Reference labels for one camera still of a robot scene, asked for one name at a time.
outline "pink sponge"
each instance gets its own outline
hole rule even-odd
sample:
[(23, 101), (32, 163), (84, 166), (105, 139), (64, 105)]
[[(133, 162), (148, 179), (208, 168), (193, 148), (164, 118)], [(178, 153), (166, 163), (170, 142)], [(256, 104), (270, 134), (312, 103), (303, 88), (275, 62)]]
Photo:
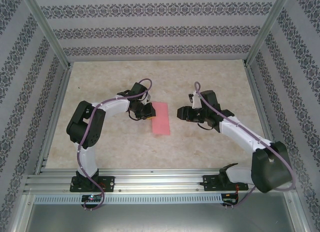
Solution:
[(168, 104), (152, 102), (155, 117), (152, 117), (152, 132), (157, 135), (170, 135)]

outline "speckled surface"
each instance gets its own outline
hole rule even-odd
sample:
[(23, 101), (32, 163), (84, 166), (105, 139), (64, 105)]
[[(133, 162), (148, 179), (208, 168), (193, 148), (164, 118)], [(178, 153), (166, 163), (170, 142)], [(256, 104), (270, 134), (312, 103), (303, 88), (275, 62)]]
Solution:
[(191, 105), (188, 94), (197, 80), (201, 90), (215, 91), (222, 109), (229, 109), (263, 135), (241, 60), (110, 61), (74, 63), (46, 167), (78, 167), (66, 127), (80, 101), (101, 102), (131, 89), (145, 77), (153, 81), (151, 100), (168, 103), (171, 135), (154, 135), (151, 120), (133, 121), (126, 113), (113, 116), (105, 121), (96, 145), (99, 168), (196, 169), (251, 164), (250, 155), (230, 138), (177, 118), (178, 108)]

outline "patterned wallpaper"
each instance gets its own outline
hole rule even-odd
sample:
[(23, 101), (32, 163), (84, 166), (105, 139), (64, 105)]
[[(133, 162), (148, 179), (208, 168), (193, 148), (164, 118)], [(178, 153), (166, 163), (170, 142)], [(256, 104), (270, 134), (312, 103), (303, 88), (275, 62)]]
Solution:
[(65, 72), (23, 0), (0, 10), (0, 232), (33, 174)]
[(275, 0), (37, 0), (70, 61), (244, 59)]
[(320, 0), (288, 0), (250, 65), (272, 135), (285, 142), (311, 231), (320, 231)]

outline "enclosure wall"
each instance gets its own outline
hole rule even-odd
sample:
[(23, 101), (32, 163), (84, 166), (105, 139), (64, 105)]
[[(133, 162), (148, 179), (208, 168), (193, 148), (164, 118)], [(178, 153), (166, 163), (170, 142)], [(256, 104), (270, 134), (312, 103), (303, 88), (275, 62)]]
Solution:
[(70, 61), (245, 59), (275, 0), (37, 0)]
[(63, 68), (23, 0), (0, 2), (0, 232), (33, 174)]
[(320, 0), (287, 0), (249, 65), (273, 137), (288, 148), (310, 226), (320, 230)]

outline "robotic arm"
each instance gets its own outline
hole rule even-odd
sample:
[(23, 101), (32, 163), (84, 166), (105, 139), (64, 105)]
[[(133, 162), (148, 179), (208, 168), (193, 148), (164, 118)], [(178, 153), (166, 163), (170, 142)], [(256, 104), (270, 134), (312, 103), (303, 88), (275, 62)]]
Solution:
[[(226, 118), (218, 115), (212, 111), (200, 98), (195, 91), (189, 94), (191, 106), (184, 106), (178, 109), (177, 117), (181, 120), (200, 123), (207, 122), (209, 129), (215, 129), (232, 138), (238, 145), (240, 145), (247, 153), (252, 155), (251, 168), (241, 168), (237, 164), (228, 165), (220, 169), (219, 182), (225, 187), (230, 183), (245, 183), (255, 185), (261, 192), (266, 193), (286, 182), (291, 181), (292, 176), (283, 162), (276, 157), (266, 146), (261, 142), (266, 143), (274, 149), (285, 161), (290, 164), (286, 146), (281, 142), (271, 142), (267, 139), (257, 135), (249, 128), (244, 126), (238, 118), (229, 110), (221, 110), (218, 104), (215, 93), (212, 90), (201, 92), (201, 97), (209, 103), (211, 107), (216, 109), (228, 119), (236, 122), (231, 123)], [(257, 141), (252, 135), (246, 133), (242, 128), (250, 131), (252, 135), (259, 138)]]
[[(99, 170), (95, 158), (95, 144), (100, 138), (104, 120), (123, 112), (133, 112), (136, 117), (134, 120), (144, 120), (156, 115), (152, 103), (149, 102), (150, 95), (148, 92), (143, 96), (126, 99), (127, 97), (132, 97), (145, 91), (147, 91), (146, 87), (135, 83), (131, 90), (118, 93), (117, 96), (115, 96), (116, 100), (109, 101), (96, 110), (91, 121), (89, 132), (80, 147), (79, 159), (82, 168), (79, 166), (76, 172), (76, 180), (73, 181), (74, 184), (77, 184), (76, 187), (84, 191), (94, 191), (96, 189), (95, 185), (88, 180), (87, 175), (96, 183), (99, 182)], [(99, 103), (91, 104), (86, 101), (80, 102), (67, 126), (66, 132), (70, 136), (70, 140), (74, 142), (77, 151), (88, 126), (88, 123), (84, 121), (84, 119), (91, 117), (97, 105), (99, 105)]]

